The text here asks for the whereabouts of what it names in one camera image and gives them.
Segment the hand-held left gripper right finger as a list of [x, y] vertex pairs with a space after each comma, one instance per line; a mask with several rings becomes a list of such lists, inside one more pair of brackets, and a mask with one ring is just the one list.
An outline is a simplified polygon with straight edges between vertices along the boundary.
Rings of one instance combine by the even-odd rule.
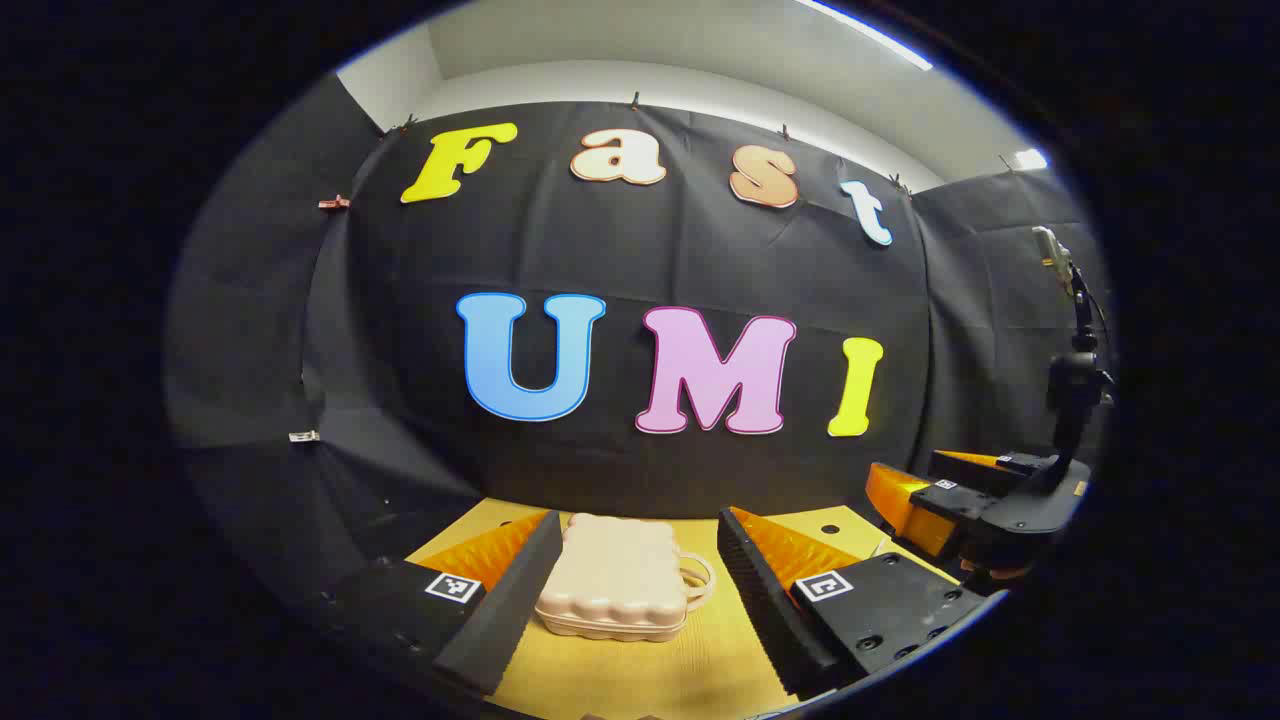
[[800, 700], [924, 653], [989, 603], [902, 553], [860, 559], [737, 507], [721, 509], [717, 548], [782, 687]]

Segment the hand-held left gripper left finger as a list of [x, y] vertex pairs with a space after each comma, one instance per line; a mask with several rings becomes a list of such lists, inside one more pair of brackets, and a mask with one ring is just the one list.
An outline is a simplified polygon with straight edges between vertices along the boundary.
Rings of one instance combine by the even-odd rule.
[[561, 550], [561, 515], [538, 511], [426, 559], [376, 559], [323, 592], [323, 618], [342, 643], [417, 685], [490, 696]]

